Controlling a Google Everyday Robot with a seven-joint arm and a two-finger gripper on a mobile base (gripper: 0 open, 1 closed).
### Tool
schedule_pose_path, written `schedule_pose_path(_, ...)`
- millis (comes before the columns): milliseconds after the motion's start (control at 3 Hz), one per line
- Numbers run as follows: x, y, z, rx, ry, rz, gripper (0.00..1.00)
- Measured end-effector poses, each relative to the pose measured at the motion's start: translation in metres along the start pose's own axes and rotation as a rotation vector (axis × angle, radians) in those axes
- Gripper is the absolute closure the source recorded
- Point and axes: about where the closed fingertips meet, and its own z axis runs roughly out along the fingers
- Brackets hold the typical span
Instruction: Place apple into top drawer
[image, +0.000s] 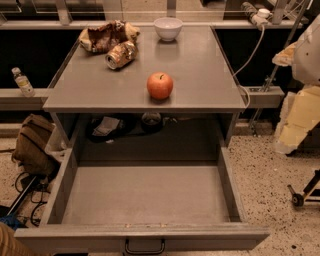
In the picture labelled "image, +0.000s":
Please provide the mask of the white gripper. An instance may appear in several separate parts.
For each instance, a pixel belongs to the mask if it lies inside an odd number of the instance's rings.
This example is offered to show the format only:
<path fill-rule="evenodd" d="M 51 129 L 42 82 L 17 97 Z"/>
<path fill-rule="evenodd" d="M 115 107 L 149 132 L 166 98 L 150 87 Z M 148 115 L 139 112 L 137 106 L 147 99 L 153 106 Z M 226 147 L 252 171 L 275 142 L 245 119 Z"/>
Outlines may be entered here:
<path fill-rule="evenodd" d="M 282 67 L 292 65 L 295 80 L 319 85 L 320 14 L 297 42 L 277 53 L 272 62 Z M 320 87 L 311 85 L 304 86 L 298 93 L 289 92 L 285 97 L 275 131 L 274 149 L 277 153 L 292 153 L 320 123 Z"/>

